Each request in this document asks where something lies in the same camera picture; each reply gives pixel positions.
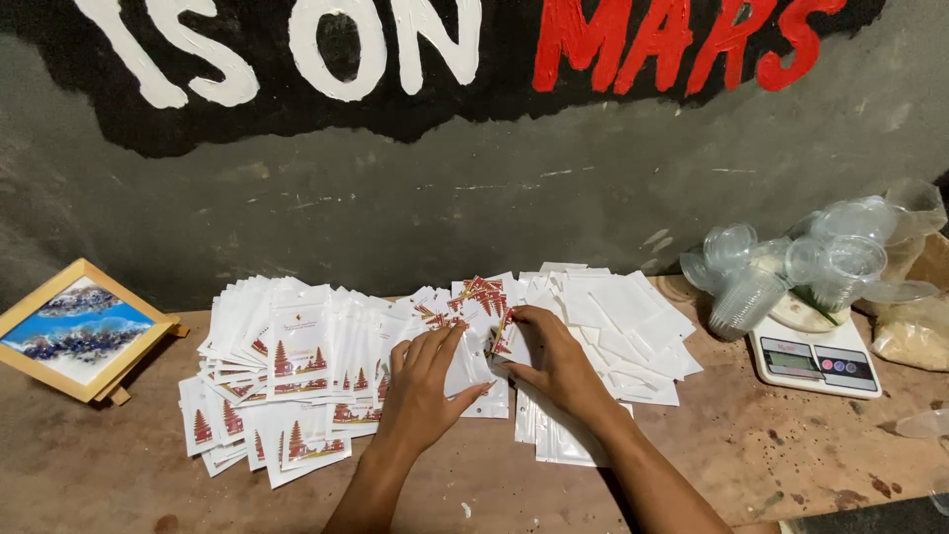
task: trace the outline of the stack of plastic cups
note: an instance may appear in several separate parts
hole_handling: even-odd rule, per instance
[[[726,341],[739,339],[757,326],[790,288],[780,274],[754,265],[732,271],[712,307],[709,328]]]
[[[824,253],[824,269],[810,285],[814,299],[833,314],[848,308],[886,267],[883,246],[870,238],[840,236]]]

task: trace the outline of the wooden table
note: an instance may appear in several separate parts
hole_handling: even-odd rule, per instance
[[[693,320],[707,304],[681,277],[653,282]],[[208,312],[127,384],[123,407],[92,408],[0,369],[0,518],[5,532],[303,534],[326,523],[354,457],[270,490],[242,462],[214,479],[185,456],[177,381],[196,371]],[[869,328],[855,315],[861,333]],[[884,397],[870,402],[767,386],[747,342],[703,329],[686,342],[705,372],[679,384],[680,408],[636,405],[643,431],[732,525],[822,514],[924,495],[937,440],[879,428],[949,396],[944,374],[875,359]],[[401,494],[402,532],[624,532],[608,470],[542,464],[514,443],[513,420],[462,420],[419,459]],[[465,518],[462,503],[471,508]]]

